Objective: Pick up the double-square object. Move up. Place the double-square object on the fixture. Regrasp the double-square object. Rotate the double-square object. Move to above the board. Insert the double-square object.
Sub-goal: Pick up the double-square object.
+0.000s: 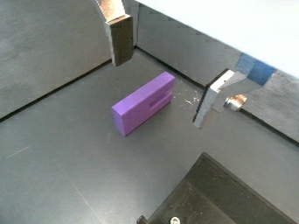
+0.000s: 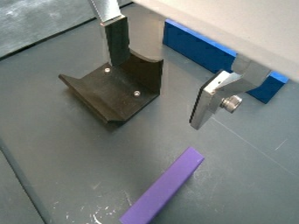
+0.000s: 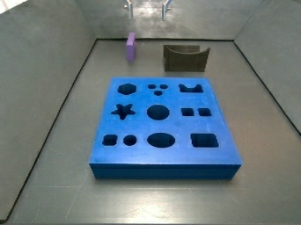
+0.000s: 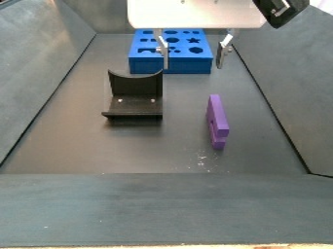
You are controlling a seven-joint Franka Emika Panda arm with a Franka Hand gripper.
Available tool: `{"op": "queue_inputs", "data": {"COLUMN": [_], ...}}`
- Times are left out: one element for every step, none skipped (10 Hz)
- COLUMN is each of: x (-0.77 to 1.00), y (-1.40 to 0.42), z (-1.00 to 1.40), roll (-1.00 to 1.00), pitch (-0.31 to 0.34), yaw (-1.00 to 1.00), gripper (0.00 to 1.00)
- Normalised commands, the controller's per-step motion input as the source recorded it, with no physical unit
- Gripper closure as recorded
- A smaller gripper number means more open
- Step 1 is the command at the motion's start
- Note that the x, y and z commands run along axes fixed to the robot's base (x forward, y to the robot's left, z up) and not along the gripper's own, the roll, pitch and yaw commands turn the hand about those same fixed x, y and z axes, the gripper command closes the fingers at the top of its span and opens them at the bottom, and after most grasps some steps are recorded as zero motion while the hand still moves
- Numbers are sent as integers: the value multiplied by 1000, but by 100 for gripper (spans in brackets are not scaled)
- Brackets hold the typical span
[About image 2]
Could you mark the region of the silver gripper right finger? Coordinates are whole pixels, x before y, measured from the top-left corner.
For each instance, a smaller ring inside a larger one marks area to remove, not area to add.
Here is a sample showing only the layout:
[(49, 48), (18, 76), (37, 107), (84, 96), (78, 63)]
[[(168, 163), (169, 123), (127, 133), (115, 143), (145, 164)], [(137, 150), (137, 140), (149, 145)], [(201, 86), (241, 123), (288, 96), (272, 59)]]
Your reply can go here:
[(240, 54), (231, 70), (231, 73), (219, 71), (200, 87), (189, 118), (189, 124), (196, 130), (219, 109), (225, 109), (229, 113), (236, 110), (241, 103), (237, 94), (257, 88), (271, 73), (268, 67)]

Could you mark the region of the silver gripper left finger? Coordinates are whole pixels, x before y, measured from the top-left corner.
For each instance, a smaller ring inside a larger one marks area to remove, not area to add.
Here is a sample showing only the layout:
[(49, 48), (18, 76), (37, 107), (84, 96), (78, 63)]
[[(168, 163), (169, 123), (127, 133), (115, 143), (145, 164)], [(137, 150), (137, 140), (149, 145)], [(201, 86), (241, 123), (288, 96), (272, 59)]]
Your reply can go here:
[(88, 0), (88, 3), (107, 41), (109, 63), (119, 66), (129, 58), (127, 17), (121, 14), (117, 0)]

